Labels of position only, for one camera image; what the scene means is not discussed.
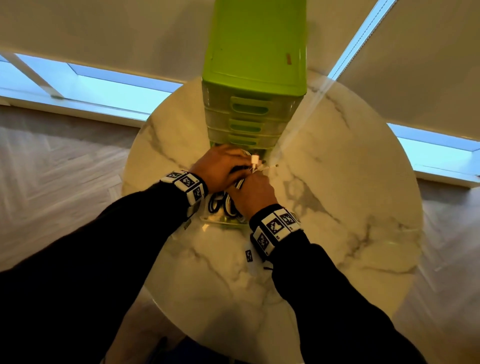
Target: green lid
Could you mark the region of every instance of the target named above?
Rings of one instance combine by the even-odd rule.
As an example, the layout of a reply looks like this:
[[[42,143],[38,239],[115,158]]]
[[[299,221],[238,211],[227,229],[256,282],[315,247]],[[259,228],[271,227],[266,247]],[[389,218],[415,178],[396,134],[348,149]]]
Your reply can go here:
[[[216,0],[203,79],[302,96],[305,48],[306,0]]]

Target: herringbone floor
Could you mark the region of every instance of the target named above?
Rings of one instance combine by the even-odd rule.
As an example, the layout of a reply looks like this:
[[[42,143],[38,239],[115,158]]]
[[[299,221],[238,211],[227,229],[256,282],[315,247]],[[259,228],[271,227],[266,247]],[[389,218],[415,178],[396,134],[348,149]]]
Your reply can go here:
[[[0,270],[119,198],[138,129],[0,107]],[[430,364],[480,363],[480,189],[420,181],[425,254],[395,316]],[[106,363],[143,363],[162,335],[182,333],[142,291]]]

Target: black long-sleeve shirt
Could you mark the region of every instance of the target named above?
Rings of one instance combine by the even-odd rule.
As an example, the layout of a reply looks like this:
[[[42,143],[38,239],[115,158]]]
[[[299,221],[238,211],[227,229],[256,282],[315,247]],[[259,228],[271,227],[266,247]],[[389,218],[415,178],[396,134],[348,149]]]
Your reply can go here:
[[[159,182],[1,272],[2,362],[98,364],[187,206],[175,185]],[[259,211],[252,230],[277,208]],[[305,363],[425,362],[303,231],[283,239],[273,254],[272,278],[295,311]]]

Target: marble tabletop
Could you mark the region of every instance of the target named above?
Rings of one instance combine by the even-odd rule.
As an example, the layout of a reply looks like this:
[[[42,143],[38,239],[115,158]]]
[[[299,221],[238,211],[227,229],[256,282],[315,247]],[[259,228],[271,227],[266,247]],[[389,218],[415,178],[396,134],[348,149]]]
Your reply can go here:
[[[413,170],[367,103],[324,76],[310,73],[308,79],[308,92],[269,157],[270,165],[279,165],[269,171],[270,182],[310,241],[391,316],[420,255],[422,209]],[[159,105],[139,132],[123,194],[187,169],[208,148],[197,78]],[[271,271],[260,262],[247,267],[250,229],[205,224],[200,214],[158,255],[145,282],[156,304],[185,334],[217,352],[254,364],[302,363],[295,314],[278,295]]]

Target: wristband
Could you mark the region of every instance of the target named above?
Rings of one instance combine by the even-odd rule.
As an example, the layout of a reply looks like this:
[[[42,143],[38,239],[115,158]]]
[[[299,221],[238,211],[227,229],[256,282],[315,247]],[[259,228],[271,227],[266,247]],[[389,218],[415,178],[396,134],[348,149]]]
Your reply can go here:
[[[204,184],[198,177],[188,173],[186,170],[176,170],[160,180],[166,183],[173,183],[179,190],[185,192],[189,203],[187,218],[190,218],[198,211],[202,199],[205,198]]]
[[[275,246],[297,230],[303,230],[297,216],[281,208],[260,221],[255,232],[250,235],[250,240],[257,245],[261,255],[263,252],[268,257]]]

